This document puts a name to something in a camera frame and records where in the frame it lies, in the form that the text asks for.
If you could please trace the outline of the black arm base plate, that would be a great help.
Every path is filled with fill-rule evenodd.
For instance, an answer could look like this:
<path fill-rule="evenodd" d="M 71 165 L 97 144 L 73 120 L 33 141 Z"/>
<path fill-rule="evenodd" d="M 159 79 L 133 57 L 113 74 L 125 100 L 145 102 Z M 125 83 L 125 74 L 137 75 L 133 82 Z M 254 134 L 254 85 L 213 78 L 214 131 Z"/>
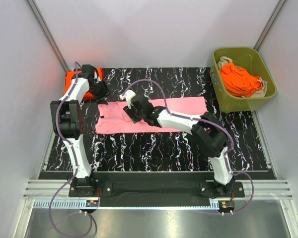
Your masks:
<path fill-rule="evenodd" d="M 212 172 L 96 172 L 89 178 L 74 179 L 70 197 L 112 197 L 123 193 L 191 194 L 208 198 L 244 198 L 241 182 L 227 185 L 214 179 Z"/>

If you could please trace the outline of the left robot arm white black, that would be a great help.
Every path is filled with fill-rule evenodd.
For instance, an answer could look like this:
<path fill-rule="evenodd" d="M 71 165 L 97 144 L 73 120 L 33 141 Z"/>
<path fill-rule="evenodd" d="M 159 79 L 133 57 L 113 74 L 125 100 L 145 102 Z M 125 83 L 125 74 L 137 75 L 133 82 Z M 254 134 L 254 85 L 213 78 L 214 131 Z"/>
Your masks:
<path fill-rule="evenodd" d="M 100 69 L 90 64 L 80 66 L 66 76 L 66 88 L 63 96 L 50 103 L 54 133 L 65 144 L 73 167 L 75 186 L 86 196 L 97 192 L 97 184 L 92 181 L 92 168 L 88 162 L 83 143 L 86 124 L 80 104 L 89 93 L 97 103 L 106 104 L 110 92 L 101 78 Z"/>

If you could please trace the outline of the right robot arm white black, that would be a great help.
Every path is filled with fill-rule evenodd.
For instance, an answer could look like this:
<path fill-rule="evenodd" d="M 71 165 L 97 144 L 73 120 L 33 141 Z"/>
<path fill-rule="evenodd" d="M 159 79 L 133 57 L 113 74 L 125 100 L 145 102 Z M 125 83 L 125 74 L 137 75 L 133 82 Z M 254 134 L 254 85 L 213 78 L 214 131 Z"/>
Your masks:
<path fill-rule="evenodd" d="M 233 191 L 233 174 L 228 165 L 228 133 L 209 113 L 201 116 L 177 113 L 165 106 L 154 106 L 149 100 L 132 90 L 120 95 L 127 102 L 124 111 L 132 122 L 146 122 L 150 126 L 172 128 L 193 136 L 203 149 L 203 154 L 211 162 L 216 192 L 220 196 L 228 196 Z"/>

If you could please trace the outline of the pink t shirt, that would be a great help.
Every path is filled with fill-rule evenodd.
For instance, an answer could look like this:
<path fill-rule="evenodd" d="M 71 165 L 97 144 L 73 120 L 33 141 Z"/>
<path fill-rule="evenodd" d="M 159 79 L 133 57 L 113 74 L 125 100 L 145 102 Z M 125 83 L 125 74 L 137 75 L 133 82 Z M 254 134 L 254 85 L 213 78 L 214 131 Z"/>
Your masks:
<path fill-rule="evenodd" d="M 190 115 L 202 115 L 208 111 L 204 97 L 167 98 L 168 108 L 177 113 Z M 96 124 L 96 132 L 99 134 L 115 133 L 162 133 L 177 132 L 177 129 L 169 127 L 150 126 L 144 121 L 133 123 L 123 108 L 127 102 L 109 102 L 107 105 L 99 105 L 99 120 Z"/>

